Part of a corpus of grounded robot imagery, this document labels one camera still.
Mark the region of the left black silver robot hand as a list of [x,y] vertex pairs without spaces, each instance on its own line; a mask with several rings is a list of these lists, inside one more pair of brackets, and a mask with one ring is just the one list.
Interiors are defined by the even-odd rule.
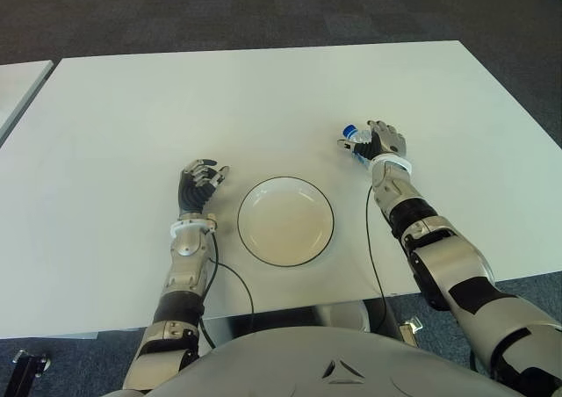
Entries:
[[216,169],[211,159],[197,159],[180,172],[177,201],[179,215],[202,214],[205,205],[226,179],[230,167]]

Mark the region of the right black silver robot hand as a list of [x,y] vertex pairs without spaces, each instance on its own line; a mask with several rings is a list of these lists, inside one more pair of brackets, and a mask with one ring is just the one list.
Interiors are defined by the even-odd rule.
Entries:
[[406,155],[407,145],[404,136],[382,120],[368,120],[365,129],[348,125],[343,129],[342,135],[343,137],[337,140],[337,145],[364,163],[383,154],[400,157]]

